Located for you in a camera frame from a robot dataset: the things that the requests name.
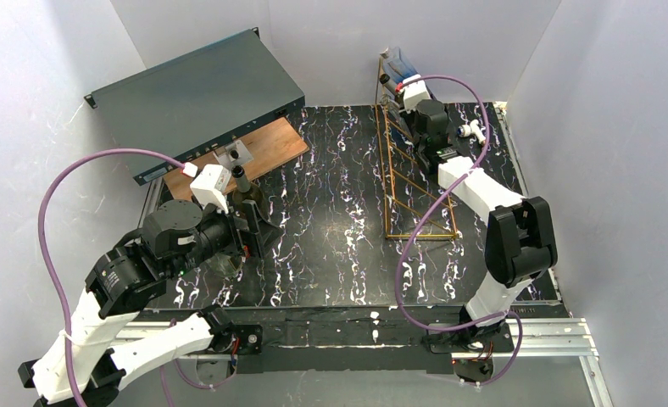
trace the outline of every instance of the gray metal box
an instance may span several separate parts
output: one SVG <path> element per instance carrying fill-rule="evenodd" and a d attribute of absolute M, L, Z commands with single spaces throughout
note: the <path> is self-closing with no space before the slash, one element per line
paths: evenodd
<path fill-rule="evenodd" d="M 123 148 L 189 161 L 301 109 L 304 93 L 247 30 L 85 97 Z M 141 155 L 125 162 L 140 185 L 171 170 Z"/>

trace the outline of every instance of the white connector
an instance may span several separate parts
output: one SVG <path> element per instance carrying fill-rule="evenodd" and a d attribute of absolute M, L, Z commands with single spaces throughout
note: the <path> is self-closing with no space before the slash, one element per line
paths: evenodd
<path fill-rule="evenodd" d="M 229 208 L 224 191 L 230 178 L 231 172 L 228 169 L 217 164 L 207 164 L 202 169 L 202 173 L 189 184 L 189 188 L 192 189 L 192 193 L 202 206 L 214 204 L 228 214 Z"/>
<path fill-rule="evenodd" d="M 184 163 L 184 168 L 181 169 L 181 173 L 190 178 L 197 176 L 197 171 L 199 168 L 194 163 Z"/>
<path fill-rule="evenodd" d="M 487 142 L 484 133 L 482 133 L 482 129 L 479 127 L 479 120 L 472 120 L 468 125 L 460 125 L 456 134 L 458 134 L 459 137 L 474 135 L 481 146 Z"/>
<path fill-rule="evenodd" d="M 416 74 L 409 78 L 404 79 L 402 82 L 402 89 L 400 92 L 403 92 L 402 99 L 404 101 L 404 109 L 407 112 L 411 112 L 416 108 L 416 104 L 425 99 L 431 99 L 429 91 L 426 89 L 426 83 L 424 81 L 418 81 L 407 85 L 407 82 L 411 82 L 414 79 L 421 78 L 421 75 Z"/>

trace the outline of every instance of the metal stand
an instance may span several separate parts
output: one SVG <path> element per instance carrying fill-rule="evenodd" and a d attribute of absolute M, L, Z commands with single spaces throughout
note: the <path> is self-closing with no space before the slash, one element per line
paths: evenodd
<path fill-rule="evenodd" d="M 407 137 L 410 139 L 409 133 L 397 123 L 395 119 L 392 118 L 392 112 L 390 112 L 388 105 L 389 95 L 384 86 L 381 86 L 381 92 L 379 87 L 378 77 L 383 72 L 381 69 L 382 60 L 379 58 L 379 70 L 377 71 L 377 81 L 376 81 L 376 100 L 374 106 L 374 112 L 376 116 L 376 136 L 379 140 L 379 151 L 381 152 L 381 183 L 384 188 L 384 195 L 387 197 L 389 202 L 382 203 L 383 205 L 383 214 L 384 214 L 384 228 L 385 228 L 385 237 L 387 239 L 408 239 L 411 237 L 411 233 L 394 233 L 392 228 L 392 215 L 394 215 L 393 206 L 396 205 L 402 209 L 406 209 L 412 214 L 422 217 L 423 214 L 417 211 L 416 209 L 411 208 L 411 206 L 402 202 L 397 198 L 397 179 L 400 179 L 416 190 L 420 196 L 427 196 L 433 202 L 438 197 L 434 195 L 437 191 L 429 191 L 426 188 L 419 185 L 416 181 L 405 176 L 401 172 L 394 169 L 394 161 L 392 159 L 392 152 L 398 154 L 401 158 L 410 161 L 413 165 L 417 165 L 416 161 L 411 157 L 409 153 L 406 153 L 402 148 L 399 148 L 396 141 L 392 139 L 392 129 L 398 131 L 402 137 Z M 455 239 L 459 233 L 456 229 L 456 223 L 454 222 L 454 206 L 451 203 L 451 197 L 447 197 L 446 201 L 442 202 L 442 206 L 448 210 L 448 219 L 444 220 L 445 224 L 442 225 L 440 222 L 435 220 L 427 220 L 426 222 L 432 226 L 435 226 L 436 229 L 440 230 L 439 233 L 420 233 L 416 238 L 417 240 L 450 240 Z"/>

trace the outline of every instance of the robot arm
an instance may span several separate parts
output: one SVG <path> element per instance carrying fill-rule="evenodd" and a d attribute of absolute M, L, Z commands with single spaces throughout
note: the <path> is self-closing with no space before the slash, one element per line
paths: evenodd
<path fill-rule="evenodd" d="M 165 294 L 168 280 L 215 254 L 263 257 L 281 236 L 253 201 L 244 201 L 244 219 L 228 210 L 221 194 L 227 181 L 226 169 L 207 165 L 192 182 L 198 203 L 164 203 L 90 271 L 70 336 L 77 387 L 90 407 L 109 405 L 120 389 L 147 371 L 230 340 L 234 326 L 213 305 L 158 335 L 110 347 L 149 301 Z M 20 366 L 23 384 L 40 396 L 36 407 L 75 405 L 66 369 L 63 333 L 41 359 Z"/>
<path fill-rule="evenodd" d="M 448 188 L 473 162 L 455 157 L 438 166 L 438 182 Z M 477 168 L 452 193 L 487 221 L 484 257 L 488 272 L 462 311 L 461 322 L 509 309 L 521 292 L 556 264 L 554 227 L 548 203 L 524 198 Z M 503 316 L 484 321 L 468 332 L 479 336 L 498 327 Z"/>

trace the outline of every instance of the purple cable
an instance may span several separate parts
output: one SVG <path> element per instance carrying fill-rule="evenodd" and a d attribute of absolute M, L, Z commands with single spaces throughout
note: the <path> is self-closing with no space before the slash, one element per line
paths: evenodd
<path fill-rule="evenodd" d="M 172 399 L 170 387 L 167 386 L 167 378 L 164 377 L 164 365 L 159 367 L 159 381 L 162 382 L 162 390 L 164 390 L 164 397 L 167 399 L 167 405 L 169 407 L 175 407 L 175 401 Z"/>
<path fill-rule="evenodd" d="M 401 257 L 399 257 L 399 262 L 397 263 L 397 270 L 395 274 L 396 278 L 396 283 L 394 286 L 394 294 L 397 299 L 397 306 L 401 310 L 402 314 L 404 314 L 404 318 L 406 318 L 407 321 L 411 322 L 413 325 L 418 326 L 421 329 L 426 329 L 428 331 L 434 331 L 434 332 L 453 332 L 453 331 L 458 331 L 461 329 L 466 329 L 471 326 L 475 326 L 476 324 L 479 324 L 484 321 L 489 321 L 495 318 L 500 318 L 500 317 L 506 317 L 508 315 L 512 315 L 516 318 L 517 323 L 519 324 L 519 340 L 516 343 L 516 348 L 514 349 L 514 353 L 511 354 L 511 359 L 509 362 L 506 363 L 504 368 L 495 376 L 493 376 L 491 379 L 487 380 L 483 384 L 489 384 L 491 382 L 496 381 L 499 379 L 514 363 L 514 359 L 516 358 L 516 355 L 519 353 L 519 349 L 521 347 L 521 337 L 522 337 L 522 330 L 521 330 L 521 321 L 519 316 L 513 312 L 513 311 L 502 311 L 502 312 L 497 312 L 495 314 L 487 315 L 482 318 L 479 318 L 477 320 L 473 320 L 470 322 L 466 322 L 465 324 L 461 325 L 456 325 L 456 326 L 446 326 L 446 327 L 441 327 L 441 326 L 428 326 L 427 324 L 424 324 L 422 322 L 417 321 L 411 314 L 404 308 L 404 297 L 402 295 L 402 276 L 403 276 L 403 266 L 404 266 L 404 261 L 407 259 L 407 255 L 409 254 L 409 251 L 411 249 L 411 245 L 414 244 L 416 241 L 416 236 L 419 235 L 421 232 L 421 228 L 424 227 L 424 224 L 426 223 L 426 220 L 429 219 L 429 216 L 437 209 L 439 204 L 443 202 L 443 200 L 456 188 L 462 181 L 464 181 L 470 174 L 470 172 L 476 168 L 479 167 L 479 164 L 482 163 L 484 160 L 484 157 L 487 154 L 487 150 L 489 149 L 489 135 L 491 133 L 491 128 L 489 126 L 489 119 L 487 116 L 487 107 L 484 105 L 484 102 L 482 102 L 481 98 L 479 98 L 479 95 L 476 94 L 474 89 L 471 88 L 471 86 L 467 85 L 465 82 L 462 80 L 456 79 L 452 76 L 446 76 L 446 75 L 427 75 L 427 76 L 421 76 L 417 79 L 414 79 L 412 81 L 406 81 L 404 85 L 410 85 L 412 83 L 416 83 L 418 81 L 426 81 L 429 79 L 444 79 L 447 81 L 453 81 L 461 86 L 465 87 L 471 94 L 474 96 L 474 99 L 476 99 L 476 102 L 479 104 L 479 109 L 482 110 L 482 119 L 484 123 L 484 128 L 486 129 L 486 141 L 484 142 L 484 146 L 482 147 L 482 153 L 479 154 L 478 157 L 476 157 L 476 161 L 474 161 L 474 164 L 471 165 L 471 168 L 469 171 L 464 173 L 462 176 L 460 176 L 456 181 L 454 181 L 447 190 L 442 193 L 442 196 L 440 196 L 434 203 L 431 205 L 431 207 L 424 213 L 424 216 L 421 217 L 419 220 L 419 223 L 416 225 L 414 228 L 414 231 L 411 233 L 411 236 L 409 239 L 406 241 L 406 244 L 404 245 L 404 250 L 402 251 Z"/>
<path fill-rule="evenodd" d="M 172 319 L 172 321 L 170 322 L 170 326 L 175 326 L 175 325 L 176 325 L 176 320 Z M 234 374 L 232 374 L 231 376 L 227 377 L 226 379 L 224 379 L 221 382 L 216 383 L 216 384 L 200 384 L 200 383 L 197 383 L 197 382 L 193 381 L 192 379 L 190 379 L 189 377 L 187 377 L 184 374 L 184 371 L 181 369 L 181 365 L 179 363 L 179 360 L 177 360 L 177 359 L 175 359 L 175 368 L 177 369 L 177 373 L 179 373 L 179 377 L 181 377 L 181 380 L 183 380 L 186 384 L 188 384 L 188 385 L 190 385 L 194 388 L 198 388 L 199 390 L 210 390 L 210 389 L 218 388 L 219 386 L 227 383 L 228 381 L 230 381 L 230 379 L 232 379 L 234 377 Z M 162 382 L 162 387 L 165 387 L 165 386 L 166 386 L 166 383 Z"/>
<path fill-rule="evenodd" d="M 42 199 L 42 203 L 40 204 L 40 210 L 37 215 L 37 235 L 39 235 L 40 250 L 42 251 L 42 258 L 44 259 L 44 265 L 45 267 L 47 267 L 47 272 L 49 273 L 49 277 L 52 279 L 52 284 L 54 285 L 55 291 L 57 291 L 59 302 L 62 304 L 62 313 L 64 314 L 64 331 L 67 333 L 67 335 L 72 335 L 72 317 L 70 315 L 70 304 L 67 302 L 67 296 L 64 294 L 64 288 L 62 287 L 62 283 L 59 281 L 59 277 L 57 276 L 57 271 L 55 271 L 54 265 L 52 263 L 52 257 L 50 257 L 49 249 L 47 248 L 47 239 L 45 238 L 45 231 L 44 231 L 44 219 L 45 215 L 47 214 L 47 206 L 49 205 L 49 201 L 50 199 L 52 199 L 52 195 L 54 194 L 54 191 L 57 189 L 59 184 L 72 171 L 76 170 L 83 164 L 88 163 L 94 159 L 115 154 L 148 155 L 150 157 L 162 159 L 172 165 L 176 165 L 177 167 L 184 168 L 183 163 L 175 159 L 172 159 L 171 157 L 168 157 L 164 154 L 156 153 L 154 151 L 141 150 L 139 148 L 113 148 L 110 150 L 104 150 L 100 151 L 99 153 L 88 155 L 82 159 L 78 159 L 74 163 L 70 164 L 69 167 L 65 168 L 57 176 L 57 178 L 55 178 L 54 181 L 52 181 L 52 184 L 50 184 L 49 188 L 47 189 L 47 192 L 45 192 L 44 198 Z M 64 338 L 64 363 L 67 367 L 67 379 L 69 379 L 70 382 L 70 389 L 72 390 L 72 396 L 74 397 L 75 402 L 77 403 L 78 406 L 86 407 L 85 400 L 82 398 L 82 395 L 80 394 L 80 391 L 77 388 L 77 380 L 75 378 L 75 367 L 72 362 L 72 342 L 67 337 Z"/>

